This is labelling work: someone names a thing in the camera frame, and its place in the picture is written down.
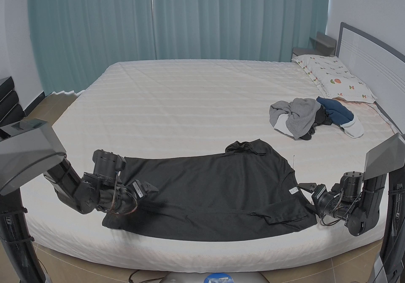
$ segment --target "mattress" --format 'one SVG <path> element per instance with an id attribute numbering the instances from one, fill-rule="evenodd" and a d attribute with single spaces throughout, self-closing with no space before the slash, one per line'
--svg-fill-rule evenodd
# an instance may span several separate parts
<path id="1" fill-rule="evenodd" d="M 284 156 L 298 182 L 328 189 L 344 172 L 362 171 L 367 151 L 393 132 L 366 103 L 345 103 L 363 123 L 352 139 L 321 125 L 310 141 L 293 140 L 269 123 L 269 106 L 319 90 L 296 63 L 164 60 L 116 63 L 85 90 L 53 128 L 78 174 L 92 172 L 104 149 L 128 157 L 170 158 L 222 153 L 234 141 L 260 138 Z M 38 176 L 22 187 L 36 241 L 84 260 L 145 270 L 240 272 L 317 262 L 383 236 L 387 194 L 375 228 L 353 237 L 343 222 L 283 236 L 239 242 L 159 239 L 101 225 L 104 213 L 81 215 L 62 204 Z"/>

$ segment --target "black garment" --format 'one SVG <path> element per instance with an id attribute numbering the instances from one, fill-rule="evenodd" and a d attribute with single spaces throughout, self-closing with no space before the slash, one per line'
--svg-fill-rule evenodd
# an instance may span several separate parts
<path id="1" fill-rule="evenodd" d="M 329 114 L 327 113 L 325 107 L 321 105 L 319 110 L 315 114 L 315 121 L 312 124 L 312 127 L 309 129 L 309 131 L 304 134 L 302 137 L 300 137 L 302 140 L 311 140 L 312 135 L 315 134 L 315 127 L 318 125 L 331 125 L 332 120 L 329 117 Z"/>
<path id="2" fill-rule="evenodd" d="M 301 191 L 289 191 L 297 186 L 294 170 L 260 139 L 236 141 L 224 154 L 126 161 L 120 175 L 125 185 L 136 178 L 159 192 L 131 215 L 107 214 L 103 225 L 108 228 L 166 239 L 236 241 L 317 223 Z"/>

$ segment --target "blue garment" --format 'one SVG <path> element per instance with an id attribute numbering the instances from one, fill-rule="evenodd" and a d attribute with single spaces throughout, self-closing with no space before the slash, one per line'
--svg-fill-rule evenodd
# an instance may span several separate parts
<path id="1" fill-rule="evenodd" d="M 353 113 L 336 99 L 322 98 L 318 96 L 316 100 L 325 107 L 334 124 L 342 125 L 354 119 Z"/>

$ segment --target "pillowcase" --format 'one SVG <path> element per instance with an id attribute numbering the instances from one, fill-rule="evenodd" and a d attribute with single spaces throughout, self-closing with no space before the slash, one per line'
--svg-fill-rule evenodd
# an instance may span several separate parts
<path id="1" fill-rule="evenodd" d="M 298 63 L 325 98 L 374 103 L 376 97 L 367 85 L 353 76 L 338 57 L 303 54 L 292 59 Z"/>

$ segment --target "black baseboard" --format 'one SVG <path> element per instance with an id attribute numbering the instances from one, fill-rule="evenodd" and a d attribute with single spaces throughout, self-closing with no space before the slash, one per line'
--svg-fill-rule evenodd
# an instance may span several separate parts
<path id="1" fill-rule="evenodd" d="M 36 99 L 34 99 L 32 101 L 32 103 L 30 105 L 28 105 L 28 107 L 24 110 L 24 113 L 26 116 L 28 116 L 34 108 L 36 108 L 36 106 L 42 102 L 42 100 L 45 98 L 45 93 L 42 92 L 38 95 L 38 97 Z"/>

